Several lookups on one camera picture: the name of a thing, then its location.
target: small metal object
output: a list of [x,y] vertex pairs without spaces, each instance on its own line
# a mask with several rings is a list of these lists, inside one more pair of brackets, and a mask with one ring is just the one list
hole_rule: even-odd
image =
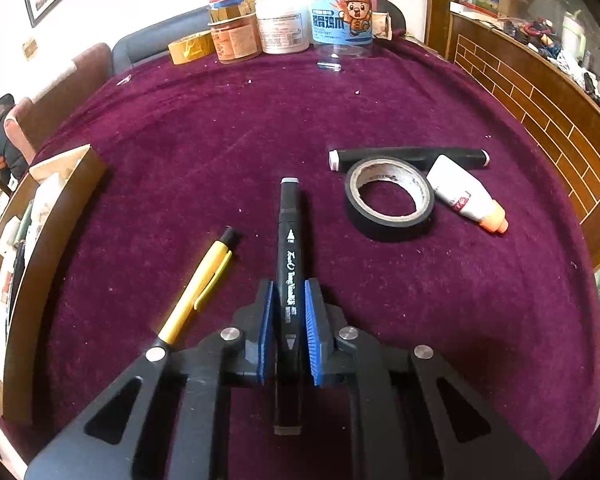
[[146,354],[144,354],[146,360],[152,363],[157,363],[158,361],[161,361],[162,359],[164,359],[165,355],[167,355],[167,351],[161,346],[154,346],[152,348],[149,348],[146,351]]
[[230,326],[229,328],[222,330],[220,337],[225,341],[233,341],[234,339],[238,339],[240,337],[240,330]]
[[318,61],[318,68],[321,70],[331,70],[332,72],[340,72],[342,65],[340,63],[328,63],[326,61]]
[[418,359],[431,359],[433,357],[433,349],[427,345],[418,345],[413,349],[413,353]]
[[345,326],[340,329],[338,335],[346,341],[351,341],[358,337],[358,329],[352,326]]
[[302,434],[302,426],[274,426],[273,433],[279,436],[296,436]]
[[119,81],[116,86],[120,86],[120,85],[125,85],[127,84],[129,81],[131,81],[131,74],[129,74],[128,76],[126,76],[123,80]]

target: purple tablecloth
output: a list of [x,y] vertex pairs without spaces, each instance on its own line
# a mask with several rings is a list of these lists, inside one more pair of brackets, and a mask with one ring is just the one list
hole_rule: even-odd
[[[349,322],[386,344],[444,354],[560,474],[600,404],[600,309],[565,190],[525,129],[457,68],[383,41],[341,73],[309,50],[230,66],[168,58],[107,83],[37,160],[91,143],[110,168],[65,253],[36,372],[36,423],[57,431],[152,341],[226,224],[246,236],[183,338],[194,344],[274,277],[280,178],[310,197],[309,274]],[[359,234],[327,151],[467,146],[506,209],[490,235],[436,203],[434,227],[401,244]],[[231,478],[344,478],[348,405],[311,396],[301,437],[275,437],[266,399],[234,397]]]

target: chair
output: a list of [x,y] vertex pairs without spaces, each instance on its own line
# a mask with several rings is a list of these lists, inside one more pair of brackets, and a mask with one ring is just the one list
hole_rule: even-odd
[[4,121],[9,140],[29,164],[40,146],[113,74],[111,49],[99,43],[74,59],[75,71],[35,102],[25,97]]

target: person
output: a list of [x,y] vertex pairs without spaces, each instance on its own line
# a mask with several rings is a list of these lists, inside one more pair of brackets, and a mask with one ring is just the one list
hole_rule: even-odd
[[16,102],[11,94],[3,95],[0,98],[0,179],[7,186],[11,175],[19,181],[29,169],[26,159],[20,150],[11,143],[4,131],[4,120],[15,105]]

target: black electrical tape roll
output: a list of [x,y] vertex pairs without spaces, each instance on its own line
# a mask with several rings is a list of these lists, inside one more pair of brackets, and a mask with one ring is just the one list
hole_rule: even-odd
[[[384,180],[403,188],[416,205],[416,211],[404,216],[389,216],[370,208],[360,196],[360,188],[369,182]],[[363,235],[379,242],[401,242],[419,236],[431,227],[434,192],[429,181],[411,164],[392,156],[360,160],[345,179],[347,217]]]

